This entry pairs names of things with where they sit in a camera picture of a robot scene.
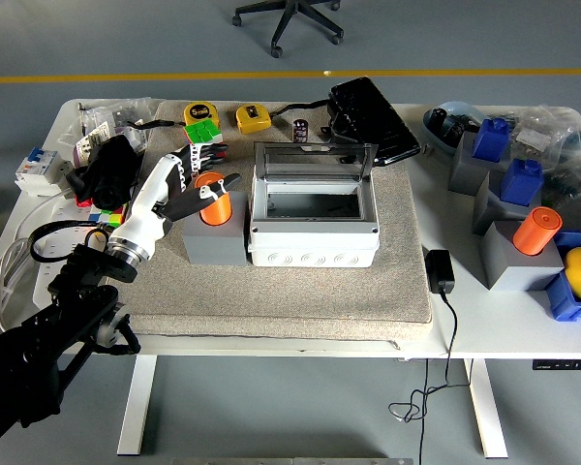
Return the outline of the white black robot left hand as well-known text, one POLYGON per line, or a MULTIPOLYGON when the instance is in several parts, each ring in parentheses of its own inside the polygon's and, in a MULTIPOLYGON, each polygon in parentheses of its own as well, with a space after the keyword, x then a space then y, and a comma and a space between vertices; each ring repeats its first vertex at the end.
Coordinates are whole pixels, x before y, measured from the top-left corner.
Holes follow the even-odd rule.
POLYGON ((107 252, 137 261, 152 258, 156 241, 173 222, 205 209, 239 182, 241 176, 232 173, 202 187, 189 186, 202 163, 219 159, 227 149, 223 143, 196 143, 161 157, 132 202, 130 216, 110 235, 107 252))

